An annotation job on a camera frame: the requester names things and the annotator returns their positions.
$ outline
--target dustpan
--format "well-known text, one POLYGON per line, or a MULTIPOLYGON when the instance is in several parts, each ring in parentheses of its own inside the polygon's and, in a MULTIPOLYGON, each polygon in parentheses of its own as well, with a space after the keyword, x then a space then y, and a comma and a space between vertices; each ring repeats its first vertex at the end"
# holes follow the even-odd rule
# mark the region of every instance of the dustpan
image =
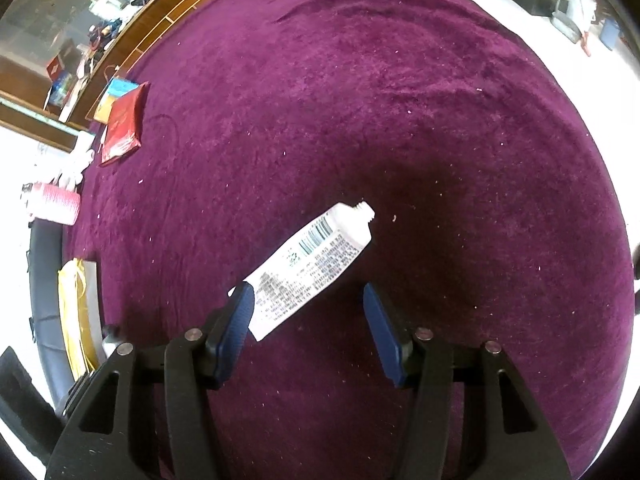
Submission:
POLYGON ((578 43, 582 37, 582 31, 562 10, 560 10, 560 0, 556 0, 556 10, 551 14, 551 24, 568 37, 573 43, 578 43))

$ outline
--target barcode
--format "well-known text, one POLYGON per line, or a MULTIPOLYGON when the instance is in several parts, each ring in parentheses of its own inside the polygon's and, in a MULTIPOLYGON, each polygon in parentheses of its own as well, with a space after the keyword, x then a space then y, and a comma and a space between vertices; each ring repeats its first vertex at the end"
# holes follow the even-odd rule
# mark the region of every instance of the barcode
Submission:
POLYGON ((326 218, 322 216, 318 222, 311 229, 302 240, 300 240, 300 247, 306 254, 311 254, 315 248, 319 247, 332 233, 334 232, 326 221, 326 218))

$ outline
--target tiled floor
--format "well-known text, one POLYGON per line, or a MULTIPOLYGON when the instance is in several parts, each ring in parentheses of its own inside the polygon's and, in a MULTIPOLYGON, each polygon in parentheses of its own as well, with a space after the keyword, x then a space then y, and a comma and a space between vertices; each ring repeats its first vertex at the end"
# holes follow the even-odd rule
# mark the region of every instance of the tiled floor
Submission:
MULTIPOLYGON (((607 165, 631 248, 640 244, 640 194, 637 172, 640 158, 640 64, 620 42, 613 52, 604 47, 592 27, 587 57, 548 18, 531 16, 512 0, 473 0, 508 29, 519 35, 545 63, 574 103, 607 165)), ((625 387, 606 442, 619 426, 640 386, 640 321, 625 387)))

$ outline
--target red package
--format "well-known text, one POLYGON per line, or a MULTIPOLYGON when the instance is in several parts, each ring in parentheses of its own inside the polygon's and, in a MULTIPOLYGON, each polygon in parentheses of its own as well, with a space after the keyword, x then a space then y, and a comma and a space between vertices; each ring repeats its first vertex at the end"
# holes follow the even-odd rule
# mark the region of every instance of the red package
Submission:
POLYGON ((142 122, 143 97, 148 83, 127 92, 111 107, 107 137, 102 147, 102 163, 106 166, 121 156, 133 152, 140 143, 140 123, 142 122))

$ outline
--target wooden desk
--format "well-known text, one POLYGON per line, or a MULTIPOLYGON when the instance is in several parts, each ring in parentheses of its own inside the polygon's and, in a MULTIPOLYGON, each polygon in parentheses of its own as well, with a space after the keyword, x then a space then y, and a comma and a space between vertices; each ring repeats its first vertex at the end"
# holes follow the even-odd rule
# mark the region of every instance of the wooden desk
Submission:
POLYGON ((151 0, 125 26, 96 65, 88 83, 80 92, 69 117, 71 123, 87 126, 107 85, 104 72, 119 66, 123 76, 142 55, 171 28, 199 5, 209 0, 151 0))

